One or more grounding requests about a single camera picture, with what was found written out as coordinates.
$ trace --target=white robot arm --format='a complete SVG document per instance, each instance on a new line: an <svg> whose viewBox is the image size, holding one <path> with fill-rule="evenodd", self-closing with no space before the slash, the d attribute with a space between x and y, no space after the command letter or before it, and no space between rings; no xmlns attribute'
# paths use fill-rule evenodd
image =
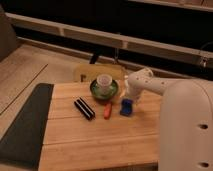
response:
<svg viewBox="0 0 213 171"><path fill-rule="evenodd" d="M212 171L213 83L157 78L145 68L128 76L125 98L137 99L143 89L163 95L159 171Z"/></svg>

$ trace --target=saucer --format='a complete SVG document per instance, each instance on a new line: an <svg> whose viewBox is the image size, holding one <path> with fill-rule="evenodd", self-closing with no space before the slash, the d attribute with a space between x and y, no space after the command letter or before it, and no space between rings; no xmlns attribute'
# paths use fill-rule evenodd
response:
<svg viewBox="0 0 213 171"><path fill-rule="evenodd" d="M109 100L111 99L118 91L118 84L115 80L112 80L112 84L109 87L109 92L107 94L101 94L100 89L97 84L97 80L92 81L90 84L90 91L94 98L99 100Z"/></svg>

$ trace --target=yellow object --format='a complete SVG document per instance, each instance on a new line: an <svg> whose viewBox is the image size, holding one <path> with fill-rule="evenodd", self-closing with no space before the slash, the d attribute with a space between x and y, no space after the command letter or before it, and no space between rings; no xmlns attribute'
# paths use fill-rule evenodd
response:
<svg viewBox="0 0 213 171"><path fill-rule="evenodd" d="M74 81L92 81L100 74L109 74L114 80L123 80L126 70L123 66L114 64L81 64L74 70Z"/></svg>

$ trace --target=red marker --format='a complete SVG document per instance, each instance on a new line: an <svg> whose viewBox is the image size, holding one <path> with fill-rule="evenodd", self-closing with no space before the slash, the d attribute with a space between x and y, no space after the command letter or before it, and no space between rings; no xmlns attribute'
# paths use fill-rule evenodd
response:
<svg viewBox="0 0 213 171"><path fill-rule="evenodd" d="M104 108L104 119L109 119L112 111L112 103L109 102Z"/></svg>

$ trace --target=blue object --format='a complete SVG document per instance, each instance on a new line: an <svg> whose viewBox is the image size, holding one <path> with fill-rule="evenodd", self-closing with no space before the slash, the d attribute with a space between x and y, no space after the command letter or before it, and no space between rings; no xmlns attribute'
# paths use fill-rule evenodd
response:
<svg viewBox="0 0 213 171"><path fill-rule="evenodd" d="M130 99L123 99L121 102L120 114L124 116L130 116L132 114L133 101Z"/></svg>

